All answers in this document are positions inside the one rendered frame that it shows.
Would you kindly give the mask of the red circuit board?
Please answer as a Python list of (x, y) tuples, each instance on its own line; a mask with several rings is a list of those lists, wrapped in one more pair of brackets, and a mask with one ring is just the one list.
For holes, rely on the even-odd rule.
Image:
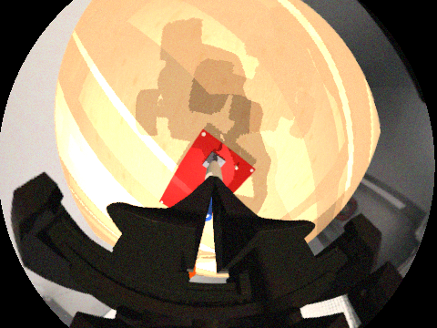
[(236, 193), (254, 171), (251, 164), (203, 129), (179, 164), (174, 178), (168, 182), (160, 203), (172, 207), (201, 185), (208, 175), (218, 176)]

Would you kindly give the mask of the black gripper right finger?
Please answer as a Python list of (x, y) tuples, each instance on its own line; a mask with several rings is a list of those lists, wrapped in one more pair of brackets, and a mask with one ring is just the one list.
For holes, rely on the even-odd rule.
[(263, 219), (238, 200), (219, 176), (214, 176), (211, 215), (216, 273), (229, 273), (234, 263), (259, 245), (306, 238), (316, 226), (310, 220)]

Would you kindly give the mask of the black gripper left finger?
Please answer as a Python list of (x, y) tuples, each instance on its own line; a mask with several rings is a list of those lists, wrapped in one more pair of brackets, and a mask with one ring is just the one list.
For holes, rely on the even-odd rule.
[(107, 205), (106, 211), (120, 233), (181, 249), (185, 252), (187, 271), (193, 272), (210, 208), (212, 187), (214, 175), (208, 175), (201, 185), (172, 207), (143, 208), (113, 201)]

